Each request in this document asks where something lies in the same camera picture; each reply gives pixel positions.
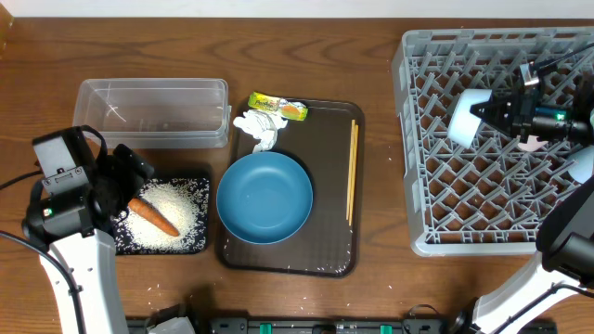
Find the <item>white cloth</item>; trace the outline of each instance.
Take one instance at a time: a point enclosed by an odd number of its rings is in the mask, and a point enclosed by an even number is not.
[[[260,139],[260,144],[253,147],[253,153],[256,153],[272,148],[277,142],[278,129],[287,126],[287,122],[278,115],[252,109],[244,112],[243,117],[236,117],[233,125]]]

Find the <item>snack wrapper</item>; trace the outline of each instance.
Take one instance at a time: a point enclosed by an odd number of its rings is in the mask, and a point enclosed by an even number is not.
[[[307,116],[307,107],[301,102],[289,102],[282,97],[266,96],[257,92],[250,95],[248,105],[294,121],[303,121]]]

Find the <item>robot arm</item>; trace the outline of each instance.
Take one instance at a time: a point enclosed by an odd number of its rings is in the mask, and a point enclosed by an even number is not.
[[[85,238],[77,233],[50,244],[48,253],[68,269],[79,286],[85,333],[128,333],[116,281],[113,238],[97,229]],[[64,277],[43,257],[41,265],[56,296],[62,333],[78,333],[74,306]]]
[[[594,177],[549,214],[538,252],[500,288],[462,313],[461,333],[515,334],[552,305],[576,293],[594,297]]]
[[[83,131],[101,139],[97,160]],[[45,257],[41,264],[52,284],[65,334],[123,334],[128,326],[117,289],[112,219],[152,176],[152,167],[132,150],[118,146],[113,155],[100,134],[73,127],[33,140],[45,178],[32,190],[23,232],[66,270],[71,287]],[[49,198],[41,199],[43,185]],[[80,310],[72,298],[78,299]]]

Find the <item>plastic dish rack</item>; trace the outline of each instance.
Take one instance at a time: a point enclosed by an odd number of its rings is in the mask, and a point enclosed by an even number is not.
[[[482,124],[471,148],[447,138],[447,107],[466,88],[511,92],[519,66],[594,42],[594,28],[443,30],[405,33],[392,62],[405,151],[411,247],[421,256],[527,254],[538,228],[578,183],[566,142],[531,153]],[[545,100],[571,105],[594,49],[546,78]]]

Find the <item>black cable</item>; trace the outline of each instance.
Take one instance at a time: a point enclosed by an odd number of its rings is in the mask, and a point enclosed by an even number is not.
[[[62,274],[62,276],[64,276],[64,280],[68,284],[68,289],[70,290],[69,293],[72,297],[72,303],[74,304],[74,316],[76,317],[76,325],[78,327],[78,332],[80,334],[84,334],[83,308],[81,307],[81,301],[79,300],[79,297],[78,297],[79,289],[76,286],[76,284],[74,284],[72,277],[70,277],[68,275],[68,273],[66,272],[66,269],[64,269],[62,264],[60,264],[56,259],[51,257],[49,254],[47,254],[43,250],[38,249],[32,243],[30,243],[29,241],[27,241],[23,238],[19,238],[15,235],[12,235],[5,231],[0,231],[0,237],[4,237],[9,240],[12,240],[12,241],[28,248],[31,251],[35,251],[40,256],[42,256],[44,259],[46,259],[48,262],[50,262],[52,265],[54,265],[56,267],[56,269],[58,269],[58,271]]]
[[[567,55],[564,55],[560,58],[543,60],[541,62],[537,62],[536,64],[533,65],[533,68],[536,69],[537,71],[542,71],[548,67],[551,67],[551,66],[559,63],[560,61],[566,60],[567,58],[577,55],[578,53],[584,52],[593,46],[594,46],[594,43],[590,43],[590,44],[587,44],[586,46],[584,46],[578,50],[575,50],[573,52],[570,52]]]
[[[23,175],[21,175],[19,177],[15,177],[12,180],[10,180],[10,181],[2,184],[0,186],[0,190],[6,188],[7,186],[12,186],[12,185],[16,184],[18,181],[22,181],[22,180],[24,180],[24,179],[26,179],[28,177],[39,175],[40,173],[42,173],[42,172],[41,171],[35,171],[35,172],[30,172],[30,173],[23,174]]]
[[[507,328],[509,325],[513,324],[516,320],[518,320],[523,315],[525,315],[528,311],[532,310],[535,306],[537,306],[538,304],[543,302],[546,298],[557,293],[557,291],[559,291],[560,289],[569,289],[573,292],[577,292],[577,293],[581,294],[582,296],[586,296],[588,298],[594,298],[593,292],[590,292],[587,290],[582,290],[580,288],[576,288],[574,286],[570,286],[567,284],[556,284],[556,285],[552,286],[550,289],[548,289],[545,293],[538,296],[538,298],[536,298],[535,300],[533,300],[532,302],[527,304],[517,314],[508,318],[508,320],[506,320],[506,322],[503,325],[501,325],[501,327],[499,327],[496,331],[494,331],[493,334],[500,334],[503,330],[505,330],[505,328]]]

